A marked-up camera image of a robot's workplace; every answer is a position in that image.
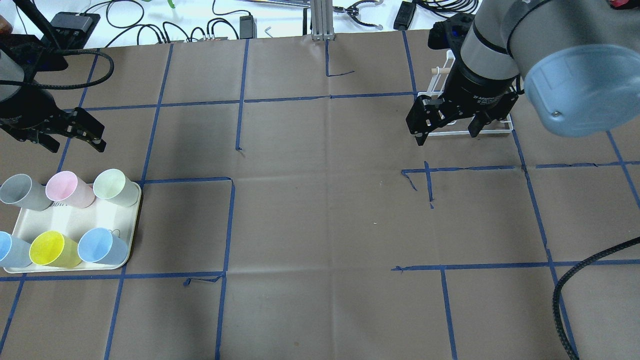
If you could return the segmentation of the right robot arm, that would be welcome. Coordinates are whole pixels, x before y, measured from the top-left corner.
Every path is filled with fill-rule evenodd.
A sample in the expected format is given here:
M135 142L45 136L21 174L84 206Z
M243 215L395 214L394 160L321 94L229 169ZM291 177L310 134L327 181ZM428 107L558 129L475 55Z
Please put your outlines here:
M639 2L483 0L475 14L434 24L427 45L454 63L439 96L420 94L406 117L422 146L469 118L477 137L511 112L520 92L561 137L606 132L639 117Z

